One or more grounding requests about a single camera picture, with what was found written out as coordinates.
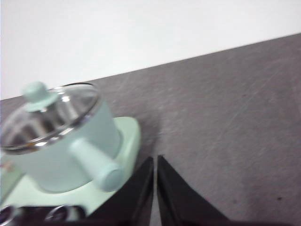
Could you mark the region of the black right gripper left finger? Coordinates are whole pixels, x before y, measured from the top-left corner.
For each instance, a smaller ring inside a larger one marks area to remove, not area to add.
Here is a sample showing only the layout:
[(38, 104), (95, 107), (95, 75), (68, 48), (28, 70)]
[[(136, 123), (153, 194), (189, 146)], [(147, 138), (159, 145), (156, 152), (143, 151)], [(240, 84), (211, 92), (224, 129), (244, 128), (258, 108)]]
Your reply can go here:
[(104, 204), (80, 226), (148, 226), (153, 199), (154, 160), (148, 157)]

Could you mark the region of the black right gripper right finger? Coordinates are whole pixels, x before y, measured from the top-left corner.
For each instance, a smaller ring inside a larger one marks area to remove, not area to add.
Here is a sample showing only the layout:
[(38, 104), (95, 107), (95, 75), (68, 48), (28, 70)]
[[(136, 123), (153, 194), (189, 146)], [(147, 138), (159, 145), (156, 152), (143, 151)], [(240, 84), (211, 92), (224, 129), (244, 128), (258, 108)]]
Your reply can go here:
[(163, 155), (157, 157), (157, 197), (164, 226), (298, 226), (299, 170), (256, 165), (201, 163), (189, 184)]

